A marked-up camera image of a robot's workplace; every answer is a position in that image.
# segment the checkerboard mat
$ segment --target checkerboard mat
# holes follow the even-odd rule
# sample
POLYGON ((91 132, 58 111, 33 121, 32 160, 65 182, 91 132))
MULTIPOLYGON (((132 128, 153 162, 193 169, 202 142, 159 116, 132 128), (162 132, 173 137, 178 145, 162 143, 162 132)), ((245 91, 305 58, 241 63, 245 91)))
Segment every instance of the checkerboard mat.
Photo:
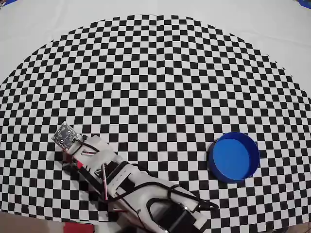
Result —
POLYGON ((309 221, 311 99, 269 56, 192 18, 117 17, 71 31, 10 74, 0 103, 2 211, 108 220, 87 183, 62 171, 51 137, 66 120, 218 204, 206 212, 212 232, 309 221), (260 167, 239 184, 207 169, 207 148, 231 131, 260 150, 260 167))

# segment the blue container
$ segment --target blue container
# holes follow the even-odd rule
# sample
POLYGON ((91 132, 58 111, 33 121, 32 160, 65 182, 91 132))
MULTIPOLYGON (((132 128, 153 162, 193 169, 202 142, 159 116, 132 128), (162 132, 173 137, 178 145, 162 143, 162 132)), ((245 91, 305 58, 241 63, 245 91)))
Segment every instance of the blue container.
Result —
POLYGON ((252 176, 259 161, 260 154, 256 143, 240 132, 221 136, 209 155, 211 171, 225 183, 237 183, 252 176))

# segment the white surface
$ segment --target white surface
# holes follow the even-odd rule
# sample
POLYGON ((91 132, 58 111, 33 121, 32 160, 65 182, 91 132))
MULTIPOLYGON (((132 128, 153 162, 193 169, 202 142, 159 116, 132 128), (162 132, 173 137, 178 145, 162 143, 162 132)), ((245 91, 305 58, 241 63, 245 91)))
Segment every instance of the white surface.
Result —
POLYGON ((311 96, 311 10, 293 0, 18 0, 0 11, 0 82, 68 31, 133 14, 189 16, 269 54, 311 96))

